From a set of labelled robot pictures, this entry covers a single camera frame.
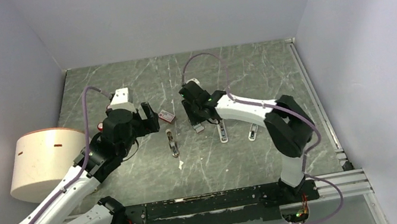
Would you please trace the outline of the staple tray with staples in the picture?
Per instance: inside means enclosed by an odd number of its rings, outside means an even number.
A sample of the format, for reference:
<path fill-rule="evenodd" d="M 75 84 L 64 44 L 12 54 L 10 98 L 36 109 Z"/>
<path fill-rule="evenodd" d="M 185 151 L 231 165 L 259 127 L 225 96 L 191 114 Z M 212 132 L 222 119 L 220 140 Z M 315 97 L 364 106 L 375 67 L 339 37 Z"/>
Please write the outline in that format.
<path fill-rule="evenodd" d="M 196 125 L 193 125 L 193 130 L 196 132 L 196 133 L 201 133 L 202 131 L 204 131 L 204 126 L 203 126 L 203 124 L 201 124 L 201 123 L 199 123 L 199 124 L 196 124 Z"/>

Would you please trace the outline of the red staple box sleeve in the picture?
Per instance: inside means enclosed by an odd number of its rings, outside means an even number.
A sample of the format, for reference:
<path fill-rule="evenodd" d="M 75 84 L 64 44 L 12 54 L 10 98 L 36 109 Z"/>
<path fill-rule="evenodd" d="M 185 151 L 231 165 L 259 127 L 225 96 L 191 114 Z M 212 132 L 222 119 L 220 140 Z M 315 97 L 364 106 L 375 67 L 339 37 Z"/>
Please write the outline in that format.
<path fill-rule="evenodd" d="M 176 118 L 176 116 L 173 113 L 168 112 L 166 110 L 161 110 L 158 114 L 158 117 L 168 124 L 173 124 Z"/>

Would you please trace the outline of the small beige stapler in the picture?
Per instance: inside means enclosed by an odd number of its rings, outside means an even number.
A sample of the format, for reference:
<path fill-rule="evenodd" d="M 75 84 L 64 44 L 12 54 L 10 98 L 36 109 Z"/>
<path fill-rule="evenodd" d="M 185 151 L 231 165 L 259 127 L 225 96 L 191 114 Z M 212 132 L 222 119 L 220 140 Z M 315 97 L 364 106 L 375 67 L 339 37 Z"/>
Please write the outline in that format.
<path fill-rule="evenodd" d="M 179 157 L 179 150 L 178 150 L 178 144 L 176 142 L 176 140 L 174 139 L 174 135 L 172 133 L 172 131 L 170 129 L 167 129 L 166 131 L 166 136 L 168 138 L 168 143 L 169 143 L 169 147 L 171 150 L 171 154 L 173 157 Z"/>

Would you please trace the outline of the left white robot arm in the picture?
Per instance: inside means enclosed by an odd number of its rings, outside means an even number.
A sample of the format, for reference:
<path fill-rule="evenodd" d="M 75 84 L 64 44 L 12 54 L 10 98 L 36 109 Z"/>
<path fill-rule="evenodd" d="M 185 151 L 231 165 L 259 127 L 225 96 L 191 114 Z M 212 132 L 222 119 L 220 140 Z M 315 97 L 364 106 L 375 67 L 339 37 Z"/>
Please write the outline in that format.
<path fill-rule="evenodd" d="M 133 144 L 145 135 L 159 131 L 159 117 L 147 102 L 138 110 L 107 110 L 102 131 L 74 160 L 63 180 L 27 218 L 19 224 L 129 224 L 123 204 L 106 196 L 88 212 L 64 223 L 84 197 L 91 194 L 124 162 Z"/>

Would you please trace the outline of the small blue stapler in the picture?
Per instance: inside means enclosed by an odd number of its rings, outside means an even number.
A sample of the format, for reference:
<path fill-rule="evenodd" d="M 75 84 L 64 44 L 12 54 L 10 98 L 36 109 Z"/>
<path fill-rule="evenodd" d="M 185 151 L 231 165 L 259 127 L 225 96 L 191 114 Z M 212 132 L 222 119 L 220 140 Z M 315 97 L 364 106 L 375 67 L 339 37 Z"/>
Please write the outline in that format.
<path fill-rule="evenodd" d="M 257 138 L 257 133 L 259 130 L 259 126 L 257 124 L 252 124 L 250 130 L 248 132 L 248 140 L 255 141 Z"/>

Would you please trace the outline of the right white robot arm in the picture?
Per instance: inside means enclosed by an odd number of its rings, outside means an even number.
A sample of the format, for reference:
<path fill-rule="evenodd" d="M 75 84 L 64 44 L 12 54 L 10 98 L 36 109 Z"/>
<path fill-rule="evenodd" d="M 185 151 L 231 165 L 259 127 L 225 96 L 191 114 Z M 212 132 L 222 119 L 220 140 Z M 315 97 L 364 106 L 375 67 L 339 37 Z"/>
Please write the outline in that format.
<path fill-rule="evenodd" d="M 184 84 L 179 94 L 193 125 L 231 119 L 265 128 L 282 157 L 281 195 L 288 202 L 299 199 L 304 191 L 306 146 L 314 134 L 320 138 L 320 133 L 292 96 L 257 100 L 238 97 L 229 90 L 210 94 L 194 81 Z"/>

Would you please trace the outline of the long white stapler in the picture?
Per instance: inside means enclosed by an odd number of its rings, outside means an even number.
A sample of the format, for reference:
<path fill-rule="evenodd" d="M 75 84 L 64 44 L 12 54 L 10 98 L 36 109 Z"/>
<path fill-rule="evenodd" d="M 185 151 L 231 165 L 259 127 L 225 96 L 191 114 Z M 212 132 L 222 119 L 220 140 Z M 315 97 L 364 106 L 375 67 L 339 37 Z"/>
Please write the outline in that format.
<path fill-rule="evenodd" d="M 229 138 L 228 138 L 228 135 L 226 134 L 225 124 L 223 123 L 223 120 L 218 121 L 217 128 L 218 128 L 218 131 L 219 131 L 220 142 L 223 143 L 223 144 L 227 143 Z"/>

